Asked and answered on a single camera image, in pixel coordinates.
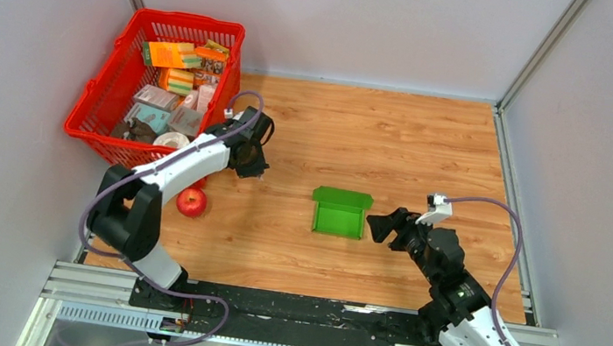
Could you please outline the green paper box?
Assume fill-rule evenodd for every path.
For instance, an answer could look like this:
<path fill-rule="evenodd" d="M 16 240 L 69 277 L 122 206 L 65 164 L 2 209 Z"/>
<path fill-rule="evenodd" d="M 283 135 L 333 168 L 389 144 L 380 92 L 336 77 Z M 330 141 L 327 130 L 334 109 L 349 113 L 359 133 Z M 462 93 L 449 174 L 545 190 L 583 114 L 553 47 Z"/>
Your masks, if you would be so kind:
<path fill-rule="evenodd" d="M 312 192 L 312 200 L 315 203 L 312 232 L 353 240 L 363 237 L 365 212 L 374 202 L 371 195 L 319 186 Z"/>

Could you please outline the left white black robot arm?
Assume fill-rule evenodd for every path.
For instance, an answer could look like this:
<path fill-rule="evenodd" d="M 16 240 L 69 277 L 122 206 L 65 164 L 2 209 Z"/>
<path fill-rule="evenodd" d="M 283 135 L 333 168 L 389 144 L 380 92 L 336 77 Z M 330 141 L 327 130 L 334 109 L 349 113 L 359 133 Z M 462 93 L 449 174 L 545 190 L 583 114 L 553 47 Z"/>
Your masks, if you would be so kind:
<path fill-rule="evenodd" d="M 163 207 L 210 174 L 228 169 L 242 179 L 263 175 L 269 167 L 263 146 L 274 131 L 271 117 L 249 107 L 162 159 L 131 169 L 110 167 L 84 213 L 81 231 L 101 239 L 149 281 L 162 308 L 182 307 L 188 290 L 180 280 L 187 271 L 160 242 Z"/>

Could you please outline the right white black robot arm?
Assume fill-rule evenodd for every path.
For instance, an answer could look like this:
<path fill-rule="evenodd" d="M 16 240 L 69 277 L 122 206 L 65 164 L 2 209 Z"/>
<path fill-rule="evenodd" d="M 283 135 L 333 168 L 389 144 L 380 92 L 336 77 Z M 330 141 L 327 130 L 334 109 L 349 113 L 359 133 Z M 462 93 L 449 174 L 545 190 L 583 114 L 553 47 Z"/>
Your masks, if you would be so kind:
<path fill-rule="evenodd" d="M 428 280 L 430 302 L 419 309 L 417 336 L 428 346 L 520 346 L 501 321 L 490 296 L 464 266 L 452 229 L 419 222 L 397 208 L 368 215 L 371 239 L 406 253 Z"/>

